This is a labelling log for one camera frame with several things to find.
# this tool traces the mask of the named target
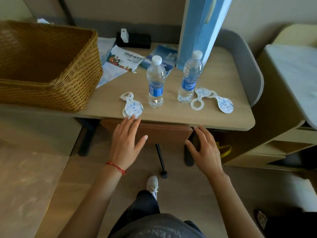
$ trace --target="white bottle cap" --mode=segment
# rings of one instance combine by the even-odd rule
[[[193,54],[192,54],[193,59],[200,60],[202,57],[203,57],[202,51],[199,51],[199,50],[193,51]]]
[[[155,65],[155,66],[158,66],[158,65],[161,65],[162,63],[162,58],[161,56],[153,56],[152,57],[152,64]]]

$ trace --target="shoe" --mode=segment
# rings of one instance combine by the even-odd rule
[[[146,183],[146,190],[149,191],[157,200],[157,192],[159,188],[159,181],[156,176],[151,176]]]

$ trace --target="plastic water bottle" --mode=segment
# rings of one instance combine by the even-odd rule
[[[166,79],[166,70],[160,56],[152,57],[152,64],[147,69],[146,76],[149,81],[149,105],[158,108],[164,102],[163,88]]]
[[[190,102],[193,97],[196,81],[203,70],[203,64],[200,61],[202,56],[201,51],[193,51],[192,58],[185,63],[183,81],[177,97],[182,103]]]

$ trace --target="wooden floor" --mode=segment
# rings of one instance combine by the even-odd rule
[[[37,219],[37,223],[33,224],[33,229],[39,227],[36,238],[57,237],[106,162],[110,147],[109,137],[105,129],[99,127],[89,155],[69,158],[42,223],[39,226]],[[160,162],[155,146],[146,145],[136,162],[128,169],[127,175],[120,180],[98,237],[107,237],[110,229],[133,202],[137,193],[145,189],[146,180],[150,175],[159,177],[158,203],[162,213],[171,213],[181,220],[192,220],[206,237],[227,237],[215,196],[207,179],[196,166],[189,168],[184,164],[183,145],[161,145],[161,151],[169,178],[161,179]],[[283,214],[293,207],[317,211],[317,196],[309,180],[287,171],[238,167],[224,167],[224,170],[230,176],[250,214],[255,208],[261,208],[269,215]],[[24,233],[24,237],[33,236]]]

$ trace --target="left hand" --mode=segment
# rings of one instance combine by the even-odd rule
[[[134,115],[130,119],[126,116],[113,132],[109,161],[124,170],[133,164],[148,138],[145,135],[134,145],[135,134],[141,122],[140,119],[134,120]]]

